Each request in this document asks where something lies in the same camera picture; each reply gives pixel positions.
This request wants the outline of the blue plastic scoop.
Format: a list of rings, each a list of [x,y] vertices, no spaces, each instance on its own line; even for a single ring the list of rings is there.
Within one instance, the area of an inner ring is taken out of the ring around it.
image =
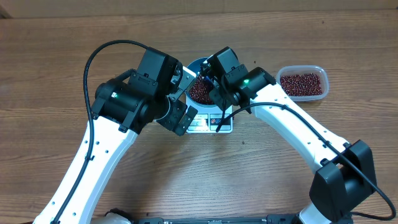
[[[205,87],[208,89],[208,91],[211,91],[212,89],[214,89],[213,80],[208,75],[204,75],[203,80],[204,80]]]

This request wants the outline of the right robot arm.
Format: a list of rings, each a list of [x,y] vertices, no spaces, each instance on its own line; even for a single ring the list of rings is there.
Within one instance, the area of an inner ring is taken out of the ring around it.
[[[225,47],[200,65],[200,73],[213,82],[210,98],[219,108],[239,106],[273,127],[314,173],[311,203],[298,214],[298,223],[338,223],[374,193],[370,147],[361,140],[351,144],[327,130],[263,68],[247,70]]]

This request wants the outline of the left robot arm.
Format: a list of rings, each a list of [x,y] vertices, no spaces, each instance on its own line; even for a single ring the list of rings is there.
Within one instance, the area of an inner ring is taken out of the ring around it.
[[[185,134],[197,110],[179,96],[196,79],[176,58],[146,47],[138,68],[102,83],[92,103],[85,86],[85,135],[35,223],[90,223],[114,169],[147,124],[155,121],[178,136]]]

